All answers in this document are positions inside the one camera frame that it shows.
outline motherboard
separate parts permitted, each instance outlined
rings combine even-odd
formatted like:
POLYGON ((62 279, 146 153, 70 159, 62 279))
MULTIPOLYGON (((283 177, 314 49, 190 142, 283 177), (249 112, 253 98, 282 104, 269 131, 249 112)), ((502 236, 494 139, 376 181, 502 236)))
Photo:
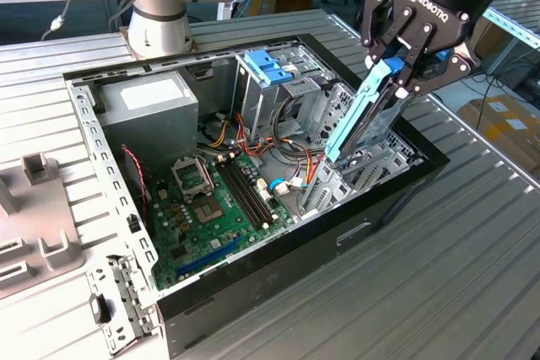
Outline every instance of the motherboard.
POLYGON ((159 254, 154 278, 159 290, 171 287, 293 223, 249 156, 231 154, 207 162, 178 160, 153 174, 148 192, 159 254))

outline green circuit board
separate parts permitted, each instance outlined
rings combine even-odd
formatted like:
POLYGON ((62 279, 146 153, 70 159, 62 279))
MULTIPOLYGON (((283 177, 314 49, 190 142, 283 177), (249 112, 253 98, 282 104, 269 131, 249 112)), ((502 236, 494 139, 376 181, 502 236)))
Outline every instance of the green circuit board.
MULTIPOLYGON (((241 155, 235 164, 246 176, 260 177, 249 157, 241 155)), ((147 184, 153 203, 150 214, 154 221, 152 240, 159 255, 153 273, 160 290, 293 223, 288 210, 275 198, 268 203, 260 199, 273 215, 273 222, 267 228, 266 225, 265 228, 255 226, 235 199, 216 163, 208 162, 206 168, 214 191, 210 196, 196 195, 190 202, 185 201, 170 167, 153 174, 157 180, 147 184), (184 268, 187 271, 179 274, 179 270, 184 268)), ((197 173, 192 169, 186 172, 186 176, 191 185, 198 183, 197 173)))

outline red wire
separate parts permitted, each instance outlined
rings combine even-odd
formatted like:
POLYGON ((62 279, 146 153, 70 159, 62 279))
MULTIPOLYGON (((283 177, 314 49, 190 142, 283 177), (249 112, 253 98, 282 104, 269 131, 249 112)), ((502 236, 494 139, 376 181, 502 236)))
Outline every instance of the red wire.
POLYGON ((141 168, 141 163, 133 154, 133 152, 127 149, 127 147, 121 147, 121 150, 127 153, 131 157, 131 159, 133 159, 135 166, 137 166, 138 177, 141 180, 141 192, 143 193, 143 220, 144 223, 146 223, 146 185, 144 184, 143 169, 141 168))
POLYGON ((315 164, 315 166, 314 166, 313 169, 311 170, 311 173, 310 173, 310 183, 311 183, 311 181, 313 180, 313 176, 315 176, 315 172, 317 171, 317 168, 319 167, 319 164, 321 163, 322 158, 324 158, 324 153, 321 153, 321 154, 319 155, 319 157, 317 158, 317 163, 315 164))

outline blue plastic bracket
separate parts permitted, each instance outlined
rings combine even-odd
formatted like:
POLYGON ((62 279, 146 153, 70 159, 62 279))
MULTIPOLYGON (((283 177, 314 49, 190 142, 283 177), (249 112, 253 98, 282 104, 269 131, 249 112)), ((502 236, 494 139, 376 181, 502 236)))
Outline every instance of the blue plastic bracket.
POLYGON ((332 162, 336 162, 339 159, 342 145, 345 143, 348 134, 354 129, 354 126, 367 106, 370 103, 375 103, 378 99, 379 87, 383 81, 389 76, 399 73, 403 69, 403 65, 403 60, 394 56, 380 61, 373 67, 354 96, 353 104, 348 109, 347 114, 337 124, 337 128, 328 139, 325 154, 332 162))
POLYGON ((288 82, 294 77, 292 73, 285 72, 279 66, 278 60, 264 50, 247 52, 244 58, 267 85, 288 82))

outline yellow wire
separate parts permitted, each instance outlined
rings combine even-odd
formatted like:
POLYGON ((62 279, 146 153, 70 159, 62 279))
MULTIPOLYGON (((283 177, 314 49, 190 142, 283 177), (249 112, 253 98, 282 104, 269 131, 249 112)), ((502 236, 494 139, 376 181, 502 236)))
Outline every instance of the yellow wire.
POLYGON ((225 129, 226 128, 227 128, 227 123, 224 122, 223 123, 223 128, 221 129, 221 135, 219 136, 218 141, 216 141, 214 143, 211 143, 210 145, 208 145, 209 147, 216 148, 216 147, 218 147, 219 145, 221 145, 223 143, 223 141, 225 140, 225 129))

